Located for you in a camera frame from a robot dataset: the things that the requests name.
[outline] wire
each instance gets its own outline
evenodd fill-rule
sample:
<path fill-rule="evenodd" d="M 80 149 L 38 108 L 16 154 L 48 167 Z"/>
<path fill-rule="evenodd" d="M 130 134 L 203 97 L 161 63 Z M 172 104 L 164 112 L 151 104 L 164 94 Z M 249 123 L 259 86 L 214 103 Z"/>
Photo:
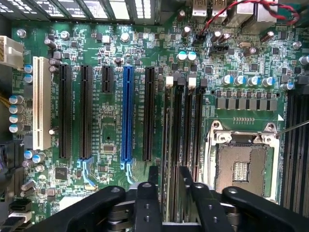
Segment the wire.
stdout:
<path fill-rule="evenodd" d="M 285 20 L 287 21 L 288 19 L 283 16 L 283 15 L 278 15 L 277 12 L 271 10 L 271 6 L 278 6 L 279 8 L 283 8 L 286 9 L 288 11 L 290 11 L 292 13 L 292 19 L 288 20 L 286 22 L 287 25 L 293 25 L 294 23 L 296 23 L 300 16 L 298 14 L 298 12 L 292 7 L 292 6 L 288 6 L 288 5 L 284 5 L 284 4 L 280 4 L 280 3 L 272 3 L 272 2 L 268 2 L 265 0 L 243 0 L 243 1 L 235 1 L 232 4 L 228 5 L 227 7 L 225 7 L 224 9 L 222 9 L 221 11 L 218 12 L 218 14 L 216 14 L 213 18 L 211 18 L 206 25 L 204 26 L 204 28 L 201 30 L 200 34 L 203 33 L 210 25 L 210 23 L 212 23 L 215 19 L 217 19 L 221 14 L 223 14 L 225 11 L 231 9 L 232 7 L 241 4 L 241 3 L 257 3 L 257 4 L 262 4 L 263 7 L 270 13 L 271 16 L 273 16 L 276 19 L 279 20 Z"/>

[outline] motherboard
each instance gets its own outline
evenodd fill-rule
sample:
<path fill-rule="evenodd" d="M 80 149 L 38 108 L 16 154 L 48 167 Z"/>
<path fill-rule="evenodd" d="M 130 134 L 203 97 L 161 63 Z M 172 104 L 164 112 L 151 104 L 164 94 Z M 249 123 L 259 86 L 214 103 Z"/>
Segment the motherboard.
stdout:
<path fill-rule="evenodd" d="M 161 26 L 14 22 L 25 67 L 13 72 L 10 131 L 25 148 L 17 197 L 32 200 L 32 222 L 155 167 L 165 221 L 185 220 L 179 166 L 218 192 L 280 202 L 276 134 L 309 35 L 279 23 L 259 35 L 214 23 L 201 35 L 190 12 Z"/>

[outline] connector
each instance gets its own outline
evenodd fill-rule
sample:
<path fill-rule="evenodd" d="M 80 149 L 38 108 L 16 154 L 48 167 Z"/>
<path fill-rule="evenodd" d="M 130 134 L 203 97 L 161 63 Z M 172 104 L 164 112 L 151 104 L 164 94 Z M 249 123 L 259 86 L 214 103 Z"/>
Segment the connector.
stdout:
<path fill-rule="evenodd" d="M 7 36 L 0 36 L 0 64 L 24 69 L 24 46 Z"/>
<path fill-rule="evenodd" d="M 51 147 L 51 74 L 48 59 L 33 57 L 33 149 Z"/>
<path fill-rule="evenodd" d="M 71 66 L 59 67 L 59 158 L 69 159 L 72 147 L 72 70 Z"/>

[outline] chip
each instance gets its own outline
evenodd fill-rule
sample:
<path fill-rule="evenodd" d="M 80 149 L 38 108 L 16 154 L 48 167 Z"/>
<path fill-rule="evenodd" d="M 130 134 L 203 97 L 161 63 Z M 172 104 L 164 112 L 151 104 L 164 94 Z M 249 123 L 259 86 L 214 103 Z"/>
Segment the chip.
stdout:
<path fill-rule="evenodd" d="M 206 66 L 206 67 L 205 67 L 205 73 L 207 73 L 207 74 L 212 74 L 212 67 Z"/>
<path fill-rule="evenodd" d="M 55 168 L 55 179 L 56 180 L 67 180 L 68 179 L 68 169 L 65 167 Z"/>
<path fill-rule="evenodd" d="M 257 71 L 258 65 L 257 64 L 251 64 L 251 71 Z"/>

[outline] green circuit board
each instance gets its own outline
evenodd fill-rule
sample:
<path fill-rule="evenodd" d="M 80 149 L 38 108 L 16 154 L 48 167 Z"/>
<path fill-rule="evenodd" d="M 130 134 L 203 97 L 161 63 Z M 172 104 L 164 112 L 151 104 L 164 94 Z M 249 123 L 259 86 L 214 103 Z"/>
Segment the green circuit board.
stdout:
<path fill-rule="evenodd" d="M 184 26 L 190 25 L 193 32 L 188 39 L 181 37 Z M 165 78 L 179 73 L 181 76 L 193 75 L 196 77 L 197 86 L 200 79 L 208 80 L 206 93 L 202 97 L 202 124 L 200 154 L 205 154 L 205 138 L 214 120 L 219 120 L 226 130 L 235 131 L 263 131 L 267 123 L 273 123 L 278 131 L 285 128 L 285 113 L 287 107 L 286 91 L 281 89 L 282 83 L 292 83 L 296 74 L 303 72 L 298 63 L 301 56 L 300 50 L 293 49 L 293 42 L 301 41 L 306 48 L 308 39 L 302 34 L 302 29 L 294 29 L 285 25 L 276 25 L 270 28 L 275 33 L 274 39 L 268 43 L 261 43 L 259 35 L 245 35 L 235 28 L 224 28 L 213 25 L 209 29 L 209 36 L 204 45 L 193 46 L 192 38 L 202 25 L 192 25 L 184 20 L 179 23 L 172 17 L 162 26 L 125 26 L 104 24 L 74 24 L 60 22 L 14 22 L 13 39 L 25 46 L 25 63 L 32 64 L 33 56 L 50 58 L 49 48 L 44 45 L 44 39 L 53 35 L 55 43 L 62 54 L 62 63 L 72 68 L 72 156 L 69 160 L 59 158 L 58 136 L 52 136 L 52 147 L 45 150 L 46 160 L 43 163 L 44 171 L 37 172 L 31 167 L 26 170 L 26 180 L 36 181 L 36 192 L 31 196 L 33 201 L 33 222 L 39 222 L 51 216 L 60 209 L 63 197 L 76 197 L 80 200 L 93 192 L 108 185 L 118 185 L 128 189 L 132 182 L 148 180 L 150 166 L 162 165 L 162 146 L 164 132 L 165 110 Z M 18 29 L 27 31 L 27 37 L 20 39 L 16 35 Z M 210 35 L 213 31 L 229 33 L 231 38 L 225 43 L 228 52 L 224 55 L 210 53 L 212 43 Z M 60 38 L 60 34 L 67 31 L 68 40 Z M 96 34 L 109 36 L 110 43 L 98 42 Z M 129 34 L 129 41 L 123 42 L 121 35 Z M 244 57 L 245 48 L 239 43 L 249 42 L 258 49 L 258 54 Z M 190 62 L 178 62 L 179 52 L 195 52 L 197 58 Z M 121 65 L 115 64 L 115 58 L 122 60 Z M 92 121 L 92 157 L 90 173 L 87 178 L 94 186 L 85 183 L 82 169 L 78 166 L 80 149 L 80 82 L 81 65 L 90 65 L 93 68 L 93 121 Z M 101 92 L 101 67 L 111 66 L 114 71 L 114 88 L 112 94 Z M 122 100 L 123 100 L 123 70 L 124 66 L 134 68 L 134 107 L 133 107 L 133 151 L 132 175 L 128 176 L 120 168 L 121 142 L 122 142 Z M 145 94 L 145 68 L 155 67 L 155 98 L 154 98 L 154 136 L 152 160 L 143 160 L 143 115 Z M 159 68 L 163 68 L 163 83 L 158 80 Z M 259 80 L 273 77 L 273 84 L 264 87 L 261 82 L 255 87 L 248 85 L 236 86 L 222 84 L 226 75 L 234 77 L 243 75 L 246 79 L 257 76 Z M 14 71 L 13 94 L 25 94 L 24 73 Z M 58 75 L 52 75 L 52 101 L 51 101 L 51 128 L 59 125 L 58 121 Z M 272 110 L 258 110 L 251 108 L 249 103 L 242 109 L 240 106 L 218 106 L 218 99 L 249 99 L 271 100 L 275 102 Z M 24 125 L 27 130 L 16 134 L 15 138 L 23 139 L 32 134 L 32 108 L 31 97 L 25 97 Z M 184 105 L 180 117 L 184 125 Z M 283 139 L 280 138 L 280 155 L 278 160 L 276 201 L 280 201 L 281 171 L 283 166 Z M 112 150 L 104 150 L 105 145 L 112 145 Z M 184 151 L 180 149 L 180 163 Z M 204 159 L 199 164 L 198 181 L 208 183 L 204 173 Z M 263 193 L 269 197 L 271 188 L 273 150 L 267 149 L 265 158 L 265 177 Z M 56 188 L 56 197 L 49 199 L 46 191 Z"/>

